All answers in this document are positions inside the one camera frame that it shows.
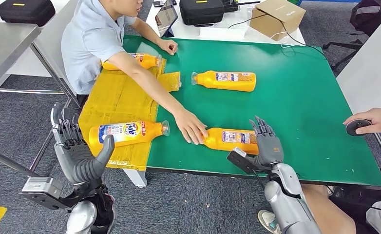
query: black case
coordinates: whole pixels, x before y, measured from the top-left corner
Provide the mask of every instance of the black case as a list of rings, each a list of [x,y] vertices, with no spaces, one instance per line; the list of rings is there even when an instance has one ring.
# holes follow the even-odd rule
[[[0,17],[8,23],[45,25],[56,10],[50,0],[6,0],[0,4]]]
[[[179,9],[186,25],[217,23],[225,12],[222,0],[181,0]]]

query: tide bottle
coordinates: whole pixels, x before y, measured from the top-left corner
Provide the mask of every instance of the tide bottle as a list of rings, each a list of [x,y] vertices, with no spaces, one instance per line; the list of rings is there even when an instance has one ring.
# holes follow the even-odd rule
[[[140,63],[140,65],[145,69],[149,69],[151,67],[160,67],[160,65],[162,65],[161,55],[153,56],[153,55],[143,54],[143,53],[128,53],[128,54],[131,55],[133,58],[135,58]],[[116,66],[109,63],[109,61],[102,62],[101,65],[106,70],[119,70]]]
[[[125,146],[152,141],[160,135],[169,136],[170,128],[167,120],[162,123],[134,121],[128,123],[104,124],[90,129],[90,146],[103,144],[107,135],[113,135],[114,146]]]
[[[255,89],[256,75],[252,72],[192,73],[192,85],[200,84],[212,89],[229,89],[251,92]]]
[[[251,155],[257,155],[259,152],[256,143],[254,131],[224,128],[208,129],[208,137],[204,140],[204,145],[211,149],[232,151],[238,147]]]

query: man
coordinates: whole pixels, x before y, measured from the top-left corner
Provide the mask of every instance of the man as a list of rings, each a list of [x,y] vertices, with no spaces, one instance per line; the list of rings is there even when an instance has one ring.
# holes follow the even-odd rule
[[[372,125],[358,128],[356,130],[357,134],[381,133],[380,108],[355,114],[348,118],[344,124],[356,119],[367,119],[372,122]],[[323,234],[381,234],[381,211],[364,209],[364,211],[360,212],[361,207],[344,204],[334,197],[329,199],[329,192],[323,185],[303,184],[302,188],[307,203],[314,214],[315,221]],[[381,208],[381,201],[374,203],[373,207]],[[261,210],[258,213],[258,219],[271,233],[281,233],[273,213]],[[374,230],[367,228],[366,222]]]
[[[130,25],[144,38],[174,55],[177,44],[163,40],[144,21],[137,18],[143,0],[79,0],[74,16],[64,30],[61,53],[70,85],[84,105],[100,74],[101,61],[109,61],[129,75],[163,108],[172,113],[185,140],[203,143],[206,126],[186,110],[158,80],[122,47],[124,25]]]

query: bottle label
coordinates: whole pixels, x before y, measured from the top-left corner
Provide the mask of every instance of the bottle label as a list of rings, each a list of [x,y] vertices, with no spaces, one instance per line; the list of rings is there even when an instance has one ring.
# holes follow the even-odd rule
[[[105,124],[99,127],[99,142],[103,144],[107,135],[113,135],[115,142],[137,139],[137,135],[146,135],[145,122]]]
[[[222,131],[223,142],[249,144],[251,142],[250,138],[249,133]]]
[[[143,53],[129,53],[129,55],[131,55],[133,58],[135,58],[137,61],[141,62],[143,61],[143,56],[145,54]]]
[[[217,81],[252,81],[250,73],[216,73]]]

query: green table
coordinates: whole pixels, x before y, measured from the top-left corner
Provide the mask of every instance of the green table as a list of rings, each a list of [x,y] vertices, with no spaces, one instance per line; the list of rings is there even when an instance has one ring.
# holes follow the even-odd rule
[[[172,95],[209,128],[251,129],[254,115],[271,125],[284,148],[284,163],[300,180],[381,186],[381,173],[362,137],[349,136],[342,122],[351,111],[328,62],[309,47],[175,39],[169,56],[141,37],[126,36],[128,52],[161,54],[165,72],[181,72]],[[192,72],[247,71],[257,76],[253,92],[191,85]],[[173,116],[159,107],[157,121],[171,123],[171,135],[152,142],[148,168],[224,176],[246,176],[227,160],[228,152],[188,144]]]

